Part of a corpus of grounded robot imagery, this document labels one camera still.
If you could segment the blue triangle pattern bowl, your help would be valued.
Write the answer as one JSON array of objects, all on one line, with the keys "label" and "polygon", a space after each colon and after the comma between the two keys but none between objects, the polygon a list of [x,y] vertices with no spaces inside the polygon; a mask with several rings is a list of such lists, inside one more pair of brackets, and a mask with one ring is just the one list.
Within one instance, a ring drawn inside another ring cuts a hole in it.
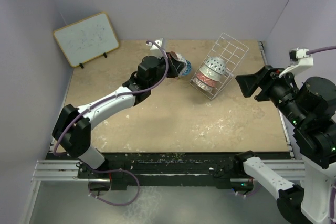
[{"label": "blue triangle pattern bowl", "polygon": [[186,67],[184,68],[184,70],[179,74],[179,77],[184,77],[187,76],[192,70],[192,65],[191,63],[187,60],[186,61]]}]

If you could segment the white bowl maroon pattern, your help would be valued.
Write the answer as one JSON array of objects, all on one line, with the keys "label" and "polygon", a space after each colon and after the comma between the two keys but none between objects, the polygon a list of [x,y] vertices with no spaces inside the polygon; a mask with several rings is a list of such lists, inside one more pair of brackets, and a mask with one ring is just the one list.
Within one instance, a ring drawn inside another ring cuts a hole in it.
[{"label": "white bowl maroon pattern", "polygon": [[201,88],[202,90],[211,93],[213,88],[211,86],[208,86],[202,82],[199,83],[195,83],[199,88]]}]

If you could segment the blue floral pattern bowl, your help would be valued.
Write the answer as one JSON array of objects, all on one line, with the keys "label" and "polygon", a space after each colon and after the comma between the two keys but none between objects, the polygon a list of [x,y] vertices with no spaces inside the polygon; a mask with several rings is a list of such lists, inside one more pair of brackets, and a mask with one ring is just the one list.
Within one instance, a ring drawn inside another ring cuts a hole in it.
[{"label": "blue floral pattern bowl", "polygon": [[224,75],[226,66],[225,61],[220,57],[210,57],[205,60],[205,64],[215,72]]}]

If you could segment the orange floral pattern bowl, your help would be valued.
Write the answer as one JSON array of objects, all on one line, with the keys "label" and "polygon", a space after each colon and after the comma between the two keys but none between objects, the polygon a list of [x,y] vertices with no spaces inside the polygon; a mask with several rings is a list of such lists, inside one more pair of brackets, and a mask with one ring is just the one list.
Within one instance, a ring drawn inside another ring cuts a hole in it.
[{"label": "orange floral pattern bowl", "polygon": [[200,80],[202,83],[214,88],[217,86],[217,81],[212,80],[210,78],[208,78],[207,76],[205,76],[204,74],[202,74],[201,72],[197,72],[196,73],[196,77],[198,80]]}]

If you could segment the red rimmed bowl underneath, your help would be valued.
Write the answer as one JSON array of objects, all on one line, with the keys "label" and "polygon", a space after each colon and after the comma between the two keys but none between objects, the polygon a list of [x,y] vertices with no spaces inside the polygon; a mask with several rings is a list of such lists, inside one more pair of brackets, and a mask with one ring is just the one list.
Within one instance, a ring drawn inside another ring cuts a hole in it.
[{"label": "red rimmed bowl underneath", "polygon": [[184,64],[187,64],[186,59],[180,53],[170,51],[169,54],[174,60],[176,60],[178,62],[181,62],[181,63],[184,63]]}]

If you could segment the white bowl green pattern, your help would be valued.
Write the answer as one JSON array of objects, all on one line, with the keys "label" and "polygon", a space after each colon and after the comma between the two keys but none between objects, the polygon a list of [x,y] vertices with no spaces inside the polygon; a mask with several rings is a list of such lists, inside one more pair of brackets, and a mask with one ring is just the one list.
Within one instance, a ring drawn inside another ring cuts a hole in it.
[{"label": "white bowl green pattern", "polygon": [[199,68],[199,71],[206,77],[214,80],[214,81],[220,81],[221,80],[221,75],[211,68],[209,68],[206,65],[203,65]]}]

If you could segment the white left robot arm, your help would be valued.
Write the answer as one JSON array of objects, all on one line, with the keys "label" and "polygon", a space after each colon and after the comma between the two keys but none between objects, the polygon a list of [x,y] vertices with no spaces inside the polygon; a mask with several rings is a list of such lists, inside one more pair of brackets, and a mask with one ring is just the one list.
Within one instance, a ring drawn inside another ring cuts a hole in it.
[{"label": "white left robot arm", "polygon": [[141,103],[165,78],[176,78],[186,68],[187,61],[174,52],[161,58],[144,57],[129,80],[111,94],[78,108],[71,104],[63,107],[52,131],[56,146],[62,146],[66,154],[86,163],[96,178],[104,177],[108,172],[107,161],[91,144],[91,130],[114,114]]}]

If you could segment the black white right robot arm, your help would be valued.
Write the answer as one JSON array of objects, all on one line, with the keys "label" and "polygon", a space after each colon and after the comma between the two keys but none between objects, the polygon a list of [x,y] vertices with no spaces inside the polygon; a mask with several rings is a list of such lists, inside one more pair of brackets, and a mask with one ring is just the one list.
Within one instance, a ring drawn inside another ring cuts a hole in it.
[{"label": "black white right robot arm", "polygon": [[236,81],[244,97],[271,101],[292,124],[305,178],[303,185],[286,180],[252,151],[235,156],[234,173],[256,179],[289,223],[335,223],[335,84],[310,77],[298,87],[292,73],[271,66]]}]

